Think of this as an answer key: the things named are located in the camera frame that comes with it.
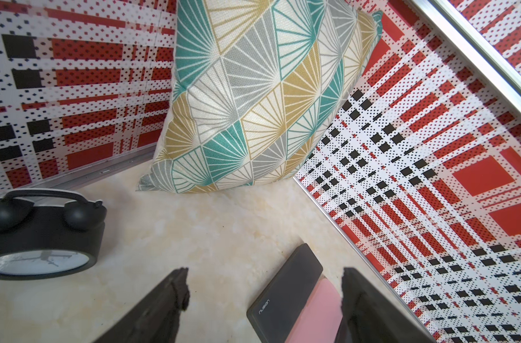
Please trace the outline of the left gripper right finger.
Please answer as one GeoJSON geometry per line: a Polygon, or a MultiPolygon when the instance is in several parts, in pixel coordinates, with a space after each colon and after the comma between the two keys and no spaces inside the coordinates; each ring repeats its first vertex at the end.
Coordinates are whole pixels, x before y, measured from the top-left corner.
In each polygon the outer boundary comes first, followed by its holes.
{"type": "Polygon", "coordinates": [[[357,269],[346,267],[341,284],[343,318],[336,342],[434,342],[384,297],[357,269]]]}

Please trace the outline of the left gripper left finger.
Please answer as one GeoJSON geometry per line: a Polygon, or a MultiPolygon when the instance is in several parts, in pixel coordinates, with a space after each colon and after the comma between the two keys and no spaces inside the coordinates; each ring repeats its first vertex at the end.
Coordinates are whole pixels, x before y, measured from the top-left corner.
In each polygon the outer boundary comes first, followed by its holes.
{"type": "Polygon", "coordinates": [[[190,304],[189,269],[173,270],[97,342],[174,342],[190,304]]]}

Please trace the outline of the black pencil case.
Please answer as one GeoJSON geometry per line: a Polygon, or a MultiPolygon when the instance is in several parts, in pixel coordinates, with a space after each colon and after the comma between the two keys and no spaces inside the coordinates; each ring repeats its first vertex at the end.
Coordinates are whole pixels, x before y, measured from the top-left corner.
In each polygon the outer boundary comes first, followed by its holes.
{"type": "Polygon", "coordinates": [[[285,342],[323,267],[308,244],[297,247],[247,310],[261,342],[285,342]]]}

